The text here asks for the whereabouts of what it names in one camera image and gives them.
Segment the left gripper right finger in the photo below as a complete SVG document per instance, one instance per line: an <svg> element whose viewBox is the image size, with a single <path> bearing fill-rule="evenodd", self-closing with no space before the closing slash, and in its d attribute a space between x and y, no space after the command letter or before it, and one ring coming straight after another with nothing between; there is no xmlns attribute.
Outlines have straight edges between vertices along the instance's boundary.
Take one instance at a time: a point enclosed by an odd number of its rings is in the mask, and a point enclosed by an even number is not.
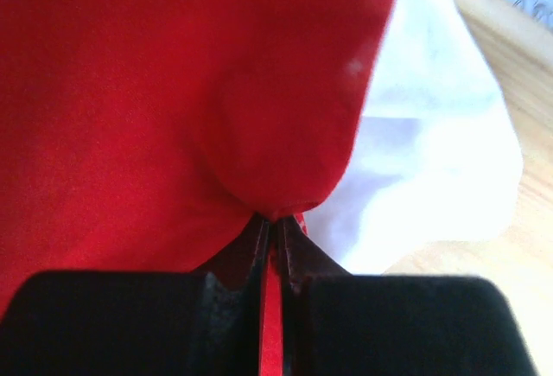
<svg viewBox="0 0 553 376"><path fill-rule="evenodd" d="M504 295L480 277L353 275L276 224L287 375L532 375Z"/></svg>

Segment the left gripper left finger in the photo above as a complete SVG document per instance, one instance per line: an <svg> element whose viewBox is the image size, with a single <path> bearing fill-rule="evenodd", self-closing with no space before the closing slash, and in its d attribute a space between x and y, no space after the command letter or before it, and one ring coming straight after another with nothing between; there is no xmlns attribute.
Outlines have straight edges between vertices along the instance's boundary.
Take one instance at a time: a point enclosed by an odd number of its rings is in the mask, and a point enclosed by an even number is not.
<svg viewBox="0 0 553 376"><path fill-rule="evenodd" d="M1 321L4 375L255 375L270 226L193 271L44 271Z"/></svg>

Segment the red t shirt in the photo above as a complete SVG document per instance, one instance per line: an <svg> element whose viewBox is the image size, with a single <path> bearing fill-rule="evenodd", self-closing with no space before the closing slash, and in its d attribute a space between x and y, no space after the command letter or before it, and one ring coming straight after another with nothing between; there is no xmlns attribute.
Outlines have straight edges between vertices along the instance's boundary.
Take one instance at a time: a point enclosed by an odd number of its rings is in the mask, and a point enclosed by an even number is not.
<svg viewBox="0 0 553 376"><path fill-rule="evenodd" d="M35 274L190 272L260 217L282 374L276 225L345 174L393 4L1 0L1 321Z"/></svg>

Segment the white t shirt on hanger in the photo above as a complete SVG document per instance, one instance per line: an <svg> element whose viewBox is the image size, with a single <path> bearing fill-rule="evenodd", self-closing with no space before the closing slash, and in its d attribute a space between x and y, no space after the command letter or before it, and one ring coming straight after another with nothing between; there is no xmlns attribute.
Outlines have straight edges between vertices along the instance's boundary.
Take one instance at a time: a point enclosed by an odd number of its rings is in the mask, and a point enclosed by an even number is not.
<svg viewBox="0 0 553 376"><path fill-rule="evenodd" d="M353 274L439 241L498 237L523 160L503 94L453 0L396 0L350 163L305 214L309 237Z"/></svg>

